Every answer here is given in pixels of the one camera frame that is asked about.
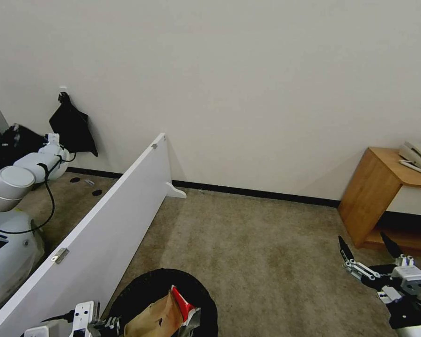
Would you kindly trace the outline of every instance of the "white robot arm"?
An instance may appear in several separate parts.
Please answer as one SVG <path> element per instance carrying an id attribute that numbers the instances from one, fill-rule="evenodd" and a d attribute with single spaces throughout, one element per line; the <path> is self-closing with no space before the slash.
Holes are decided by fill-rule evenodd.
<path id="1" fill-rule="evenodd" d="M 13 209 L 35 183 L 59 178 L 71 161 L 70 153 L 59 144 L 59 135 L 48 134 L 48 144 L 39 151 L 0 170 L 0 212 Z"/>

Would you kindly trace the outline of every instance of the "paper bag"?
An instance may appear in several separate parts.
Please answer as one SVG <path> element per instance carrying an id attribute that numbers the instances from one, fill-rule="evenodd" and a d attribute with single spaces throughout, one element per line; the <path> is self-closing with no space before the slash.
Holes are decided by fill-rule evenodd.
<path id="1" fill-rule="evenodd" d="M 169 291 L 125 325 L 124 337 L 171 337 L 181 324 L 181 311 Z"/>

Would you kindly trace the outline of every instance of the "wooden shelf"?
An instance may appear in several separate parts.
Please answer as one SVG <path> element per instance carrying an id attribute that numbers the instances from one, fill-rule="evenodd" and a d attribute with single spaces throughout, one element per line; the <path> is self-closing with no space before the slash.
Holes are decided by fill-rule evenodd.
<path id="1" fill-rule="evenodd" d="M 384 231 L 393 241 L 395 241 L 404 251 L 405 254 L 421 256 L 421 230 L 410 228 L 374 228 L 367 236 L 362 247 L 373 249 L 385 249 L 385 245 L 380 236 L 380 231 Z"/>

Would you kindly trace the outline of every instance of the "black bag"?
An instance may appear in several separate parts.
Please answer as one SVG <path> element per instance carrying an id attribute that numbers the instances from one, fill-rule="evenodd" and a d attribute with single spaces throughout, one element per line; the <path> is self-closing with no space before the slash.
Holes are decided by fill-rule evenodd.
<path id="1" fill-rule="evenodd" d="M 67 93 L 59 94 L 60 107 L 50 118 L 51 128 L 59 134 L 59 142 L 70 153 L 92 152 L 98 157 L 94 139 L 87 126 L 88 115 L 78 111 Z"/>

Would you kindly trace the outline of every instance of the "telephone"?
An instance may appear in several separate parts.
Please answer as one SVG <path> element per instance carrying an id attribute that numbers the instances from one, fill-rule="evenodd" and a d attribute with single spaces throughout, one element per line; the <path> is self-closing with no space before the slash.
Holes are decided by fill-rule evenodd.
<path id="1" fill-rule="evenodd" d="M 399 155 L 405 160 L 400 160 L 402 165 L 421 172 L 421 143 L 406 141 L 399 149 Z"/>

